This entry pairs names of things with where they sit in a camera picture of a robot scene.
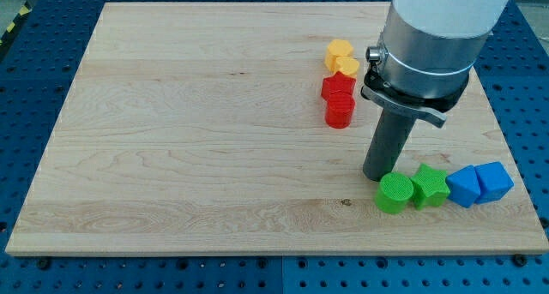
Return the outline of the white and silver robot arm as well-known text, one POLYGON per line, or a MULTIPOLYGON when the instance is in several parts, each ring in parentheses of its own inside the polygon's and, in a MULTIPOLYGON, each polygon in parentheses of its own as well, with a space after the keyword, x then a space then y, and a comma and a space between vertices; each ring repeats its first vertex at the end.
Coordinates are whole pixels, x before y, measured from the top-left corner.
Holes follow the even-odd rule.
POLYGON ((378 42, 365 52, 361 93, 382 107, 378 124, 442 127, 508 1, 392 0, 378 42))

